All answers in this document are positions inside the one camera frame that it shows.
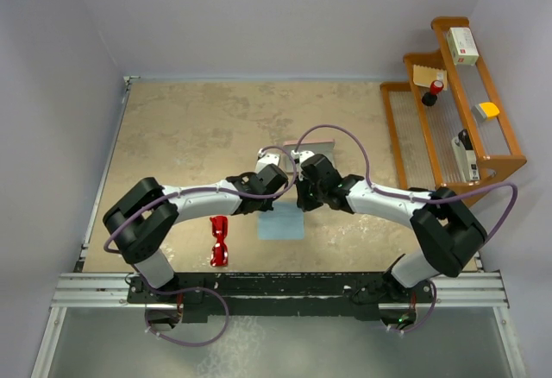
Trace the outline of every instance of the wooden table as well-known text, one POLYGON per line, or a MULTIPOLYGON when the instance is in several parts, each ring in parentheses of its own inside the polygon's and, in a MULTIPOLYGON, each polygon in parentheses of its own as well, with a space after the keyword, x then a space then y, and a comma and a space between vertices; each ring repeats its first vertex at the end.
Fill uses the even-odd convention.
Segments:
MULTIPOLYGON (((84 271, 129 271, 121 256, 103 252, 108 232, 101 219, 141 178, 211 184, 252 171, 259 148, 297 139, 319 123, 355 133, 369 153, 373 180, 398 186, 379 83, 134 83, 84 271)), ((361 153, 345 135, 323 129, 313 137, 336 139, 341 174, 364 174, 361 153)), ((295 198, 294 190, 285 195, 295 198)), ((398 224, 328 207, 304 214, 303 240, 259 240, 257 218, 229 219, 227 268, 210 267, 207 217, 174 226, 161 247, 176 271, 380 271, 418 248, 411 230, 398 224)))

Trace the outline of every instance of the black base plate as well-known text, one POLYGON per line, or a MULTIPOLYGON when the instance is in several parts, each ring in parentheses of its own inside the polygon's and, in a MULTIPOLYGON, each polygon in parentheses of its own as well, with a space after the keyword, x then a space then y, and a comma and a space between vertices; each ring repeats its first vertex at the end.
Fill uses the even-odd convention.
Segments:
MULTIPOLYGON (((431 293, 421 282, 406 293, 390 296, 379 272, 347 273, 176 273, 179 286, 216 290, 237 316, 348 316, 380 320, 378 304, 430 303, 431 293)), ((130 304, 176 303, 176 295, 150 293, 140 277, 130 281, 130 304)), ((207 322, 210 315, 224 315, 220 301, 208 293, 184 296, 185 323, 207 322)))

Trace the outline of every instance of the blue cloth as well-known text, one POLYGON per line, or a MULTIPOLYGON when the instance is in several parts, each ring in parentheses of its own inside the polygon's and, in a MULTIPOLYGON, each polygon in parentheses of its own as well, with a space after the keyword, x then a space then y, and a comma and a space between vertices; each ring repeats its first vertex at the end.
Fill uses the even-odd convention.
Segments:
POLYGON ((303 240, 304 215, 295 202, 275 201, 274 211, 259 213, 260 240, 303 240))

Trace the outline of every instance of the yellow object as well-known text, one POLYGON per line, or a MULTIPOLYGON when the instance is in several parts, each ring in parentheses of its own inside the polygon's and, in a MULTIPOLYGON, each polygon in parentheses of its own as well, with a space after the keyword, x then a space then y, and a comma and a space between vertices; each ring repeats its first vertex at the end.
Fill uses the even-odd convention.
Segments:
POLYGON ((484 102, 482 104, 476 104, 472 108, 472 113, 478 121, 486 122, 497 117, 500 110, 493 102, 484 102))
POLYGON ((430 87, 434 80, 441 80, 444 91, 447 90, 447 71, 435 69, 433 67, 414 65, 412 67, 414 73, 414 85, 430 87))

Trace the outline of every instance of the white wall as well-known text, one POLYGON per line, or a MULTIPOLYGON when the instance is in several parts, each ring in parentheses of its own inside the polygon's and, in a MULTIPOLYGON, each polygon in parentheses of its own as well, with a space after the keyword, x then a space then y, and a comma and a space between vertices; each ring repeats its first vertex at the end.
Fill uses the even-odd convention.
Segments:
POLYGON ((0 0, 0 365, 30 376, 122 100, 83 0, 0 0))
POLYGON ((477 0, 85 0, 125 74, 393 78, 477 0))
MULTIPOLYGON (((512 178, 519 199, 505 227, 483 250, 487 269, 505 279, 511 313, 532 376, 552 370, 552 0, 479 0, 471 25, 499 89, 527 165, 512 178)), ((490 226, 502 195, 481 201, 490 226)))

